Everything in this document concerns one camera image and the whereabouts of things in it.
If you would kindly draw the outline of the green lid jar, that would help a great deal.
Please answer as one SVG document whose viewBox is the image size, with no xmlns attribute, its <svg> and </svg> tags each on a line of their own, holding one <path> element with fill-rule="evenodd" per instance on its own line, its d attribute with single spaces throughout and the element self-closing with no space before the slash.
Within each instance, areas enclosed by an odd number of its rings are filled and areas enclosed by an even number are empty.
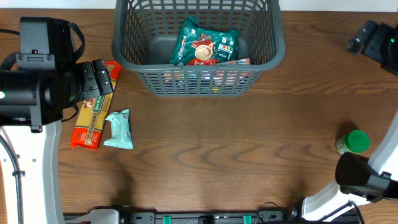
<svg viewBox="0 0 398 224">
<path fill-rule="evenodd" d="M 336 140 L 336 149 L 340 154 L 351 152 L 362 153 L 370 147 L 370 138 L 362 130 L 354 130 Z"/>
</svg>

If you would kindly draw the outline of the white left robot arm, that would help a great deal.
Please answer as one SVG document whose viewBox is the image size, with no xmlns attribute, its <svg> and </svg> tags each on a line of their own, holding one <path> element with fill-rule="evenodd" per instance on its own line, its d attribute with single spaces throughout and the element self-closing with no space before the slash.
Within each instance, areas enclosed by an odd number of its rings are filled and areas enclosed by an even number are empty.
<svg viewBox="0 0 398 224">
<path fill-rule="evenodd" d="M 20 50 L 1 64 L 1 168 L 9 223 L 64 223 L 58 149 L 63 112 L 113 92 L 105 62 L 81 62 L 72 22 L 22 17 Z"/>
</svg>

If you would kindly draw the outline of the red spaghetti packet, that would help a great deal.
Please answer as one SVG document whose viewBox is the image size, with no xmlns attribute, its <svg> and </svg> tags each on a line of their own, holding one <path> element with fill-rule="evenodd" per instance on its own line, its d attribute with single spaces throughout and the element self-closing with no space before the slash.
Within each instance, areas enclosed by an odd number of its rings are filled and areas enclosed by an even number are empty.
<svg viewBox="0 0 398 224">
<path fill-rule="evenodd" d="M 81 146 L 95 150 L 99 147 L 112 98 L 113 93 L 109 93 L 83 102 L 70 140 L 71 148 Z"/>
</svg>

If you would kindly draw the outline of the green coffee sachet bag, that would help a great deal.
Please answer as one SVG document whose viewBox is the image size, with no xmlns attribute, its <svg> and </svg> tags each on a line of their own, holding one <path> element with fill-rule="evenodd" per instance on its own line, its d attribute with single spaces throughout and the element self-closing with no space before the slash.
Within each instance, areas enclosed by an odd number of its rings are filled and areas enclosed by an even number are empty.
<svg viewBox="0 0 398 224">
<path fill-rule="evenodd" d="M 239 32 L 208 30 L 198 26 L 195 17 L 183 22 L 169 63 L 215 65 L 236 59 Z"/>
</svg>

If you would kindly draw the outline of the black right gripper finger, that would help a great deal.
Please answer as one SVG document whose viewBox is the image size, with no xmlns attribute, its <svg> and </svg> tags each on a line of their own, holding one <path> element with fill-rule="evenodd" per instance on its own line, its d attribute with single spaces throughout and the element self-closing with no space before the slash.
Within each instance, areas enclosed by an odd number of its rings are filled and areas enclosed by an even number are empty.
<svg viewBox="0 0 398 224">
<path fill-rule="evenodd" d="M 362 54 L 381 63 L 382 56 L 381 56 L 381 47 L 382 43 L 386 38 L 386 35 L 391 32 L 394 28 L 387 24 L 381 24 L 373 33 L 371 38 L 368 40 Z"/>
<path fill-rule="evenodd" d="M 358 53 L 361 47 L 364 47 L 373 33 L 379 27 L 374 21 L 366 21 L 354 37 L 348 42 L 348 51 Z"/>
</svg>

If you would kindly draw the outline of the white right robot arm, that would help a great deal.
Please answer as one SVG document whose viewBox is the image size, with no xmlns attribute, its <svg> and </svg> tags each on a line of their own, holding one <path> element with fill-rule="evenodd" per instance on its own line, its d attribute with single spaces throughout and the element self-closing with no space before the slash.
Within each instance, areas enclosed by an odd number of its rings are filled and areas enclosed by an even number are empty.
<svg viewBox="0 0 398 224">
<path fill-rule="evenodd" d="M 349 41 L 348 51 L 361 52 L 381 68 L 397 73 L 397 29 L 367 21 Z M 316 195 L 306 197 L 293 210 L 290 223 L 328 223 L 358 208 L 361 202 L 397 200 L 397 120 L 382 143 L 363 157 L 345 152 L 340 157 L 334 181 Z"/>
</svg>

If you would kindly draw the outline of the colourful tissue multipack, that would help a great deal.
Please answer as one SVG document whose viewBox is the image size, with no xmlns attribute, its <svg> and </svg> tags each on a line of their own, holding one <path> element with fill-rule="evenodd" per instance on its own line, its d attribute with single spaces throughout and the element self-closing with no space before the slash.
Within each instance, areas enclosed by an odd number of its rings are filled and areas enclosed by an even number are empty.
<svg viewBox="0 0 398 224">
<path fill-rule="evenodd" d="M 251 61 L 250 58 L 244 58 L 240 60 L 231 60 L 227 62 L 222 62 L 220 65 L 250 65 Z"/>
</svg>

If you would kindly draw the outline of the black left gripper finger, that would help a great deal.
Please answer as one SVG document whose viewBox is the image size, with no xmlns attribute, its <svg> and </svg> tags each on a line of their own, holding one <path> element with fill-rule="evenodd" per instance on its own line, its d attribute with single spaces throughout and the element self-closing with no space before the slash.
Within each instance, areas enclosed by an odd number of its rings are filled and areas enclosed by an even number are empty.
<svg viewBox="0 0 398 224">
<path fill-rule="evenodd" d="M 100 94 L 106 95 L 112 93 L 114 89 L 111 83 L 109 71 L 106 67 L 104 60 L 94 60 L 92 61 L 92 64 L 95 71 L 95 78 Z"/>
<path fill-rule="evenodd" d="M 95 71 L 91 62 L 77 64 L 78 75 L 81 78 L 81 93 L 78 101 L 88 100 L 100 96 L 95 78 Z"/>
</svg>

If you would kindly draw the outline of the mint green snack packet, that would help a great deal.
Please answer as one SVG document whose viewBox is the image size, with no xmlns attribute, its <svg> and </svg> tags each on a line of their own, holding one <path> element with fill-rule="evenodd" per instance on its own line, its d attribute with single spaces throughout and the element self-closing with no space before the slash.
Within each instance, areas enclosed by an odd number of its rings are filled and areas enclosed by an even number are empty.
<svg viewBox="0 0 398 224">
<path fill-rule="evenodd" d="M 111 123 L 111 137 L 103 144 L 121 149 L 134 149 L 130 132 L 129 109 L 113 112 L 105 120 Z"/>
</svg>

